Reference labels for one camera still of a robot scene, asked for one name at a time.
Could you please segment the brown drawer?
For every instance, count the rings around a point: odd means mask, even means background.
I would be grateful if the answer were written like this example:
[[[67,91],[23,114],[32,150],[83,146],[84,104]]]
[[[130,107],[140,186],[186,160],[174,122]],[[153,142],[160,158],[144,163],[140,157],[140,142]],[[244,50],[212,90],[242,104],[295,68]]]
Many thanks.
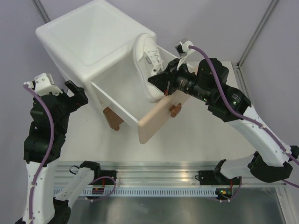
[[[121,117],[119,117],[113,110],[109,107],[106,107],[103,110],[103,114],[110,126],[111,129],[118,131],[120,129],[120,125],[124,122]]]

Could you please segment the white sneaker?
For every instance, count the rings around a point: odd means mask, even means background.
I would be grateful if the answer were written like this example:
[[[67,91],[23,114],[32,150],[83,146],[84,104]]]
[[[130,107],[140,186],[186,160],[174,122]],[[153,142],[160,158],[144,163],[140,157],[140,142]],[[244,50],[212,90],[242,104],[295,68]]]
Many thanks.
[[[148,82],[148,78],[164,70],[163,60],[154,38],[147,33],[138,35],[134,41],[132,53],[145,98],[150,103],[160,101],[164,94]]]

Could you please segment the brown bear knob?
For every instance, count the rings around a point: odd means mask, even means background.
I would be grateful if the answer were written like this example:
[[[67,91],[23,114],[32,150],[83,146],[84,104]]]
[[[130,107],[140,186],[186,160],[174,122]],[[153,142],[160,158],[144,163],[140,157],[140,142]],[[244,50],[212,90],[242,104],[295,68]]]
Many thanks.
[[[182,104],[181,103],[178,103],[177,105],[172,105],[169,109],[170,116],[172,118],[176,117],[181,112],[181,109],[182,109]]]

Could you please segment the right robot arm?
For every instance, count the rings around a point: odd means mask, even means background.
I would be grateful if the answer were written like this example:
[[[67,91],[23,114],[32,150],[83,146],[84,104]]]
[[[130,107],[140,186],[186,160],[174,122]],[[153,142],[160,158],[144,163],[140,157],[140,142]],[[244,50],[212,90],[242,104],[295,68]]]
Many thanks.
[[[266,183],[288,179],[290,161],[299,155],[298,146],[283,143],[263,123],[251,101],[239,89],[226,84],[229,70],[216,58],[200,61],[197,72],[190,72],[178,58],[148,82],[166,96],[181,91],[207,105],[217,118],[235,128],[256,150],[252,155],[221,160],[213,171],[214,181],[225,184],[235,177],[255,177]]]

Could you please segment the beige drawer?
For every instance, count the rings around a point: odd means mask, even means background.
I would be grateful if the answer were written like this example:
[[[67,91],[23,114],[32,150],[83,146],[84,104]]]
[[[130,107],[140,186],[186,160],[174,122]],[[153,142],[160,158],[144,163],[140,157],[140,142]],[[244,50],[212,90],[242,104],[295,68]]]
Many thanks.
[[[176,91],[158,103],[150,103],[133,62],[132,50],[114,50],[96,62],[99,67],[91,79],[93,110],[103,118],[110,108],[129,126],[138,130],[139,142],[145,144],[170,119],[172,106],[182,106],[190,97]]]

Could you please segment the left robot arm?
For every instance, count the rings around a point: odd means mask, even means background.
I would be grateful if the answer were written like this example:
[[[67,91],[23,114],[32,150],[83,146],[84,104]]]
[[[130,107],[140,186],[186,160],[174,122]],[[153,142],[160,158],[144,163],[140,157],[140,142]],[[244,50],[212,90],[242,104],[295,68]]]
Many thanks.
[[[73,96],[51,82],[33,81],[23,85],[33,95],[30,111],[33,121],[24,141],[28,192],[25,211],[18,224],[68,223],[71,208],[85,187],[101,182],[100,164],[84,161],[63,191],[53,194],[55,171],[66,140],[70,114],[88,104],[84,88],[71,80],[66,81],[65,86]]]

